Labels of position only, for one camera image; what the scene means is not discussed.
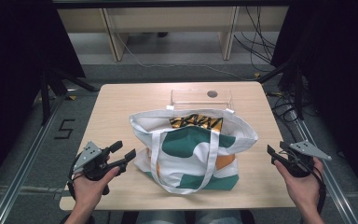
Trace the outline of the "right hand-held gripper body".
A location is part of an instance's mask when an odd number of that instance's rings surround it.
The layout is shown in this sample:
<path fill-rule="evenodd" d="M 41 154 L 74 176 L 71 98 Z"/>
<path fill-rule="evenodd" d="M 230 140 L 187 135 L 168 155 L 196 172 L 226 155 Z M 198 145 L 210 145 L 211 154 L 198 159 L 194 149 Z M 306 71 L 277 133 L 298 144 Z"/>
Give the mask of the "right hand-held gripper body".
<path fill-rule="evenodd" d="M 314 167 L 314 158 L 331 161 L 332 157 L 324 153 L 309 141 L 289 144 L 292 150 L 282 150 L 279 155 L 289 160 L 284 167 L 294 177 L 306 177 Z"/>

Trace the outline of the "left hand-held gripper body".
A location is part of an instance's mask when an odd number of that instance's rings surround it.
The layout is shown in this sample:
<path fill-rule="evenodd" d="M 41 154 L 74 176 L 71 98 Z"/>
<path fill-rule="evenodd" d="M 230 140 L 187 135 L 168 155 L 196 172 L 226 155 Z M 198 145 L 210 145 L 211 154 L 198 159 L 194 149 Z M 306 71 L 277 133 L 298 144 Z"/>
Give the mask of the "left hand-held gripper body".
<path fill-rule="evenodd" d="M 121 163 L 119 161 L 108 163 L 107 158 L 111 154 L 108 148 L 101 149 L 89 141 L 83 151 L 76 157 L 72 168 L 72 175 L 81 173 L 88 180 L 98 181 L 115 167 L 119 168 L 118 175 L 124 173 L 128 163 Z"/>

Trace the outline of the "white green orange tote bag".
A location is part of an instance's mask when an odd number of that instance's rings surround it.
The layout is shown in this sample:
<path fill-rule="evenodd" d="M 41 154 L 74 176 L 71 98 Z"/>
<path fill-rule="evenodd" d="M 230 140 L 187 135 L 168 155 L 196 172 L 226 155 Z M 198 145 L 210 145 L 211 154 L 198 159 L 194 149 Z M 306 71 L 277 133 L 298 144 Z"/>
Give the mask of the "white green orange tote bag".
<path fill-rule="evenodd" d="M 223 118 L 220 132 L 197 126 L 173 128 L 171 118 L 201 114 Z M 258 140 L 242 118 L 220 109 L 159 109 L 130 116 L 136 137 L 145 145 L 134 164 L 169 193 L 201 189 L 231 190 L 239 180 L 236 155 Z"/>

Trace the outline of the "black yellow chips bag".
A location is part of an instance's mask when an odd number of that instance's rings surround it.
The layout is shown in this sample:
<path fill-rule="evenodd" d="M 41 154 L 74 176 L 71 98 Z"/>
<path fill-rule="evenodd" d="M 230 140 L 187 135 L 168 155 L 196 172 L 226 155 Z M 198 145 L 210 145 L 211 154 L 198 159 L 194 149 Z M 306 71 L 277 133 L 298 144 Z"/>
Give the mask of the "black yellow chips bag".
<path fill-rule="evenodd" d="M 191 114 L 180 118 L 169 119 L 173 128 L 197 126 L 207 130 L 220 132 L 223 126 L 223 118 L 211 118 L 201 114 Z"/>

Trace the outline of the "clear plastic bin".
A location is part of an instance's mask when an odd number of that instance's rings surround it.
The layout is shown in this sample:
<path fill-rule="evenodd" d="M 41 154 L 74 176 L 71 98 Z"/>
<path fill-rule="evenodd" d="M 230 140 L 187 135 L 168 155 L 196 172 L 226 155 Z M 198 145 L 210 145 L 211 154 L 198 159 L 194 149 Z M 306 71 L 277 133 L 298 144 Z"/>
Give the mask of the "clear plastic bin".
<path fill-rule="evenodd" d="M 217 91 L 217 97 L 208 97 L 208 91 Z M 171 90 L 171 100 L 166 108 L 168 110 L 220 109 L 230 113 L 235 111 L 231 90 L 228 89 L 174 89 Z"/>

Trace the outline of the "person's right hand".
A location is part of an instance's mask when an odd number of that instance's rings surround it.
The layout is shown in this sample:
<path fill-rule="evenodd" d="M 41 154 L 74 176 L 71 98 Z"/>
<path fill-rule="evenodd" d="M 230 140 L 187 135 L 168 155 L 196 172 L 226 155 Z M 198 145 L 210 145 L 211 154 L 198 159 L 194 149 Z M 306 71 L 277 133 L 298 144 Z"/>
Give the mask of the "person's right hand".
<path fill-rule="evenodd" d="M 274 165 L 283 177 L 289 197 L 301 214 L 317 213 L 320 188 L 317 179 L 312 175 L 293 177 L 281 162 L 275 161 Z"/>

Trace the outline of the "person's left hand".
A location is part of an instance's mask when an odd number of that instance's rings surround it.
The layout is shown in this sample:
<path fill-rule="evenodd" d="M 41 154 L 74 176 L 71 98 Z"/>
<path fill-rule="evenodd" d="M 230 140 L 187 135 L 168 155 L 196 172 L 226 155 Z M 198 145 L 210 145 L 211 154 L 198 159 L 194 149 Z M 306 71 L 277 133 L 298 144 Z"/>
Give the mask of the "person's left hand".
<path fill-rule="evenodd" d="M 74 180 L 75 209 L 93 211 L 102 198 L 104 188 L 117 175 L 118 171 L 119 168 L 115 167 L 98 181 L 91 181 L 83 174 L 76 174 Z"/>

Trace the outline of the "black tripod stand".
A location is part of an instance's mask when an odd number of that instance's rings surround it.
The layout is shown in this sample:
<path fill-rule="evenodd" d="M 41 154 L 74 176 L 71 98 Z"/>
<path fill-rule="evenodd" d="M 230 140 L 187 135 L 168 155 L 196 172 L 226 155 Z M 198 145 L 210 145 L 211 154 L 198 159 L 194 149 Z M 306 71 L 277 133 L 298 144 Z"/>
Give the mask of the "black tripod stand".
<path fill-rule="evenodd" d="M 53 90 L 56 96 L 64 96 L 68 92 L 63 83 L 64 79 L 69 80 L 87 91 L 99 91 L 98 88 L 91 86 L 77 77 L 71 76 L 57 67 L 48 67 L 44 69 L 40 76 L 40 92 L 43 107 L 42 124 L 47 123 L 51 114 L 48 90 Z"/>
<path fill-rule="evenodd" d="M 282 74 L 278 87 L 281 91 L 293 90 L 295 92 L 295 110 L 299 119 L 303 119 L 302 113 L 302 72 L 296 59 L 289 59 L 266 75 L 259 77 L 256 81 L 263 84 L 273 77 Z"/>

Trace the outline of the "dark curtain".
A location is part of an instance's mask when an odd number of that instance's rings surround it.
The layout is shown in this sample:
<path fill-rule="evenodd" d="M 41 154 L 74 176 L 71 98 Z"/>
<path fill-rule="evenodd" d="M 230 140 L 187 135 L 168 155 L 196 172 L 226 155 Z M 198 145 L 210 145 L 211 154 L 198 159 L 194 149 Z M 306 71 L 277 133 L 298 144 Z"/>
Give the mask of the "dark curtain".
<path fill-rule="evenodd" d="M 84 76 L 52 0 L 0 0 L 0 166 L 40 90 L 47 65 Z"/>
<path fill-rule="evenodd" d="M 294 0 L 285 16 L 272 64 L 294 51 L 318 10 L 324 12 L 302 74 L 324 122 L 358 178 L 358 0 Z"/>

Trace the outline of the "beige wooden desk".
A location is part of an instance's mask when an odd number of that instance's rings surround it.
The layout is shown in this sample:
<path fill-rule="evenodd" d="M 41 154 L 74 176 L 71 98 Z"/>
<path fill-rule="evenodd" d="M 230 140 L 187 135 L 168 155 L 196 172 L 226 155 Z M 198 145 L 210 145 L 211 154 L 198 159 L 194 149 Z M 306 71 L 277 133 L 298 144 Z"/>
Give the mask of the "beige wooden desk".
<path fill-rule="evenodd" d="M 261 20 L 263 32 L 279 32 L 287 7 L 87 8 L 58 11 L 68 33 L 105 33 L 119 62 L 130 33 L 216 32 L 225 61 L 236 32 L 251 32 Z"/>

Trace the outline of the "aluminium floor rail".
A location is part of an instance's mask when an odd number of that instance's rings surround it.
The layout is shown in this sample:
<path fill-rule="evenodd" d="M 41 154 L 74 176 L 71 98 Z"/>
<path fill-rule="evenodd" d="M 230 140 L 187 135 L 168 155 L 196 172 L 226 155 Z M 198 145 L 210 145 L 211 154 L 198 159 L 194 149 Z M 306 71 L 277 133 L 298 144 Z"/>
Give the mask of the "aluminium floor rail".
<path fill-rule="evenodd" d="M 303 140 L 309 141 L 313 145 L 317 146 L 304 120 L 297 120 L 296 126 Z M 325 160 L 322 160 L 322 164 L 324 165 L 324 183 L 326 184 L 329 196 L 340 213 L 344 224 L 358 224 L 358 217 L 355 215 L 349 200 L 342 191 L 342 188 L 334 178 L 330 167 Z"/>
<path fill-rule="evenodd" d="M 35 105 L 0 169 L 0 224 L 53 224 L 64 216 L 59 200 L 73 154 L 70 141 L 61 139 L 67 102 L 50 102 L 46 123 Z"/>

